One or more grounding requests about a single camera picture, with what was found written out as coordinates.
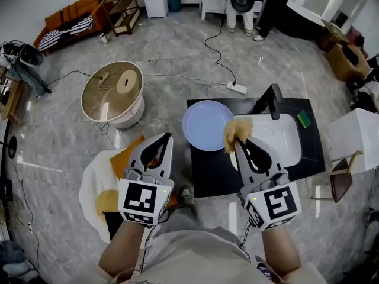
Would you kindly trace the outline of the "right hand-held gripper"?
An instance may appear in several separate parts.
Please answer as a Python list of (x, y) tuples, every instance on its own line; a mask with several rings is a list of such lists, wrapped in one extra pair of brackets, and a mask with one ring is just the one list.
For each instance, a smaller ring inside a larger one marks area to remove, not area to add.
[[(276, 149), (249, 137), (245, 143), (235, 141), (235, 153), (245, 185), (238, 196), (255, 228), (272, 229), (291, 222), (301, 213), (297, 184), (289, 180), (287, 171), (282, 171), (284, 166)], [(268, 180), (261, 183), (261, 175)]]

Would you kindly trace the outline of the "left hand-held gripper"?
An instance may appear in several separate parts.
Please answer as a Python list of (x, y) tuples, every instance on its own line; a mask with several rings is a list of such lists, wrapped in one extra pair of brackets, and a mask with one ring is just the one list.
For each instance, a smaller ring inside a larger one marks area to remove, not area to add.
[(174, 188), (174, 182), (168, 178), (173, 147), (172, 134), (163, 133), (133, 149), (128, 164), (131, 169), (118, 183), (118, 211), (124, 220), (147, 228), (158, 224)]

